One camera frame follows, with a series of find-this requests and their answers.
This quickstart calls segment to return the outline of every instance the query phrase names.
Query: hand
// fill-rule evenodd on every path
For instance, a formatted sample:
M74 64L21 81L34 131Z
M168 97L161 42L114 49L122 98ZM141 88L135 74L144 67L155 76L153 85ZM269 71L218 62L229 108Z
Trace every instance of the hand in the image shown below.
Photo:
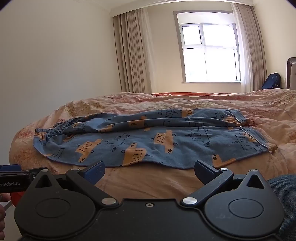
M1 199L0 202L8 202L11 200L11 197L8 193L1 193ZM4 228L5 228L5 223L4 223L4 218L5 218L5 209L4 207L0 204L0 240L3 240L5 235L4 235Z

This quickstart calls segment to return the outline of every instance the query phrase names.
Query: window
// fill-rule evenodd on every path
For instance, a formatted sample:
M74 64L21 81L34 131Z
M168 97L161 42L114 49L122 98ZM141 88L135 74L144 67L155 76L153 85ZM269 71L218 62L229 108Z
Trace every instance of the window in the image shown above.
M186 82L239 81L233 24L179 24Z

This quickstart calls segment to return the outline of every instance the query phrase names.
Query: headboard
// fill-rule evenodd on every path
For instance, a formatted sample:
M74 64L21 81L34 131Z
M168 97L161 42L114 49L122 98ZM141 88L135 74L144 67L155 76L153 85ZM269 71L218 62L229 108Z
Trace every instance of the headboard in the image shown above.
M296 90L296 57L287 62L287 89Z

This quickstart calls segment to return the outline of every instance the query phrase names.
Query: beige curtain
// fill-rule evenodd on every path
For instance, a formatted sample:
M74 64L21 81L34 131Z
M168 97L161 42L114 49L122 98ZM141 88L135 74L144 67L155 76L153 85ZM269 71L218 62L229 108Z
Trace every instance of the beige curtain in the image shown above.
M122 92L151 93L143 9L113 18Z
M266 79L261 31L252 6L231 4L239 30L242 92L260 90Z

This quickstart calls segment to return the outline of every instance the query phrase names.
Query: bed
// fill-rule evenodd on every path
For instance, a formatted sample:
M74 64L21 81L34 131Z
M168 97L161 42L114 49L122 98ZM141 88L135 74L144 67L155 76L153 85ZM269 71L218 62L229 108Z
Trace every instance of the bed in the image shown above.
M133 114L160 109L221 108L238 109L250 119L250 125L276 151L229 164L236 174L258 169L265 179L296 173L296 91L268 89L245 94L211 93L119 93L95 99L74 101L61 106L14 137L9 152L11 164L23 169L47 167L54 174L65 173L73 165L53 162L33 147L35 128L51 128L54 124L74 117L98 112ZM203 186L194 170L181 170L159 164L141 163L127 167L106 168L105 176L96 184L111 196L122 198L183 198Z

